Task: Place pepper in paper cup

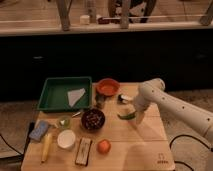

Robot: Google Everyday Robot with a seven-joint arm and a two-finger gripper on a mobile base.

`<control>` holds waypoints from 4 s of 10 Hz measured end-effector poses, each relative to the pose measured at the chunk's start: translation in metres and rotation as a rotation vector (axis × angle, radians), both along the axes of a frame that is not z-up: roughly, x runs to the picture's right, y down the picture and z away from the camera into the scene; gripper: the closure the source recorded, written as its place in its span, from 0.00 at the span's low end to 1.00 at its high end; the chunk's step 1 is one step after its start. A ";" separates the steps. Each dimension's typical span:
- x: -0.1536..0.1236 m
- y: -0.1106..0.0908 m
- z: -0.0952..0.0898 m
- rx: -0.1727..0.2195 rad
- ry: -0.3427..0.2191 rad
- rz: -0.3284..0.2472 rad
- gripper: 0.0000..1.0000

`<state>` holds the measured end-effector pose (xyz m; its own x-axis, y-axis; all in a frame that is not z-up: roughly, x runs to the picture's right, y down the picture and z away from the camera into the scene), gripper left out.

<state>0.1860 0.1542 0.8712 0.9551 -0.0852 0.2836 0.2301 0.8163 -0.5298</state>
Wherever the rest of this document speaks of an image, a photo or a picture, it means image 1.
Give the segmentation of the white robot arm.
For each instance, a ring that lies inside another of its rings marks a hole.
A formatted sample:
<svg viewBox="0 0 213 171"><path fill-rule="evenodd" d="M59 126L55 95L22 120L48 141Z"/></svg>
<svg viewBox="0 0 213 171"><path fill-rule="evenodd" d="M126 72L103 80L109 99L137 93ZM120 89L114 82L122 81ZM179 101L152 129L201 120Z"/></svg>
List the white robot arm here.
<svg viewBox="0 0 213 171"><path fill-rule="evenodd" d="M137 124L142 122L151 103L171 112L211 144L205 171L213 171L213 113L169 95L165 92L165 83L160 78L138 85L138 94L133 99Z"/></svg>

